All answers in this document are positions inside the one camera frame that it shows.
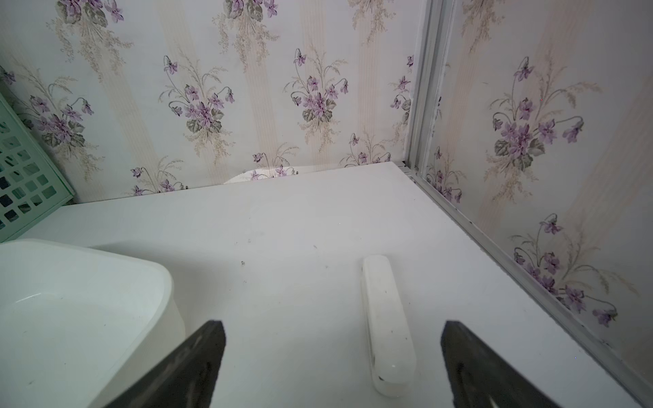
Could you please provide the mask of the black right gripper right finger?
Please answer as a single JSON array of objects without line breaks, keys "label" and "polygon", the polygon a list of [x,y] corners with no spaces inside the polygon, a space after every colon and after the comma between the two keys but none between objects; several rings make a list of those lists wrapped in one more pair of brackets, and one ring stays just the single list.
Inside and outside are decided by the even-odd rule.
[{"label": "black right gripper right finger", "polygon": [[462,322],[446,322],[440,346],[454,406],[558,406]]}]

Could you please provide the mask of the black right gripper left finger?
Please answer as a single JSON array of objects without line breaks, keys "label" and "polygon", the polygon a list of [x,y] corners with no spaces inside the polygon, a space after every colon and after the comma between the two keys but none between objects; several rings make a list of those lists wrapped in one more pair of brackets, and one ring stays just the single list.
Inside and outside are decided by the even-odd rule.
[{"label": "black right gripper left finger", "polygon": [[207,321],[109,407],[209,407],[226,347],[221,321]]}]

